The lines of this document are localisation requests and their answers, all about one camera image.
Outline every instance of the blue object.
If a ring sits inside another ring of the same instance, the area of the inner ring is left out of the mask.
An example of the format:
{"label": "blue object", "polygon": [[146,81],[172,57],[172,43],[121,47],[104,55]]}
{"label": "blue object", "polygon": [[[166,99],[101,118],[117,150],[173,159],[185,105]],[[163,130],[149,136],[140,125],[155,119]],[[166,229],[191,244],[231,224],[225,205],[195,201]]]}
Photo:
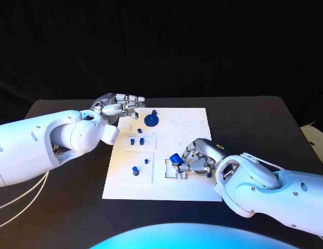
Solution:
{"label": "blue object", "polygon": [[92,249],[126,249],[126,248],[253,248],[253,249],[296,249],[292,245],[267,236],[244,230],[207,224],[172,223],[159,224],[130,230]]}
{"label": "blue object", "polygon": [[139,169],[137,169],[137,167],[133,167],[133,175],[139,175]]}
{"label": "blue object", "polygon": [[159,117],[156,115],[156,110],[153,110],[152,114],[147,115],[144,118],[144,124],[146,126],[153,127],[157,125],[157,123],[159,123]]}
{"label": "blue object", "polygon": [[185,163],[178,153],[172,155],[170,161],[172,161],[172,163],[178,163],[178,164]]}

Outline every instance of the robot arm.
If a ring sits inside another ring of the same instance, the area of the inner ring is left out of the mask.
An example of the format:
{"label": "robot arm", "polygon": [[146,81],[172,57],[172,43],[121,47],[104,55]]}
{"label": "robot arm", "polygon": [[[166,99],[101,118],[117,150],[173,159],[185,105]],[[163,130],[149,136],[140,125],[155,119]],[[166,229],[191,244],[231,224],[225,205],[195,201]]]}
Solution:
{"label": "robot arm", "polygon": [[[290,228],[323,237],[322,175],[285,170],[247,153],[231,155],[208,139],[196,139],[182,158],[175,154],[170,160],[181,172],[205,175],[215,169],[214,189],[238,215],[250,218],[264,213]],[[280,170],[272,172],[260,161]]]}
{"label": "robot arm", "polygon": [[120,117],[137,119],[144,98],[105,94],[90,110],[67,110],[0,126],[0,187],[20,183],[94,150],[113,145]]}

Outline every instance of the blue light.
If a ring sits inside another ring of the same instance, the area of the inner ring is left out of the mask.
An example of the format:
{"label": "blue light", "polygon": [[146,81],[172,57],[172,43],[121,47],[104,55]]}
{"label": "blue light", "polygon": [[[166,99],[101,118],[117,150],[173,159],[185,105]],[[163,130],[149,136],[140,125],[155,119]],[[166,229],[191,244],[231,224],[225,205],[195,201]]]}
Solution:
{"label": "blue light", "polygon": [[194,223],[160,224],[137,228],[92,247],[105,248],[296,248],[244,230]]}

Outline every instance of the black table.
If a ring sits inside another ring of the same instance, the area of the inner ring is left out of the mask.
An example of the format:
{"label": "black table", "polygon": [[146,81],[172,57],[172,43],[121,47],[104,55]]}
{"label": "black table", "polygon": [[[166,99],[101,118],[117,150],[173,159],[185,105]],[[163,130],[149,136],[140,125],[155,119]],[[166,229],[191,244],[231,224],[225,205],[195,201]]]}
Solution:
{"label": "black table", "polygon": [[[88,109],[91,103],[92,100],[41,100],[26,118]],[[205,107],[215,141],[286,169],[323,175],[322,164],[279,97],[147,99],[147,106]],[[35,203],[0,228],[0,248],[88,248],[134,228],[162,223],[228,226],[300,248],[323,248],[316,235],[286,227],[264,214],[243,218],[224,202],[104,200],[111,150],[113,146],[101,142],[92,152],[51,171]],[[41,176],[0,188],[0,205],[26,192],[39,179]],[[0,224],[20,212],[35,194],[36,191],[0,210]]]}

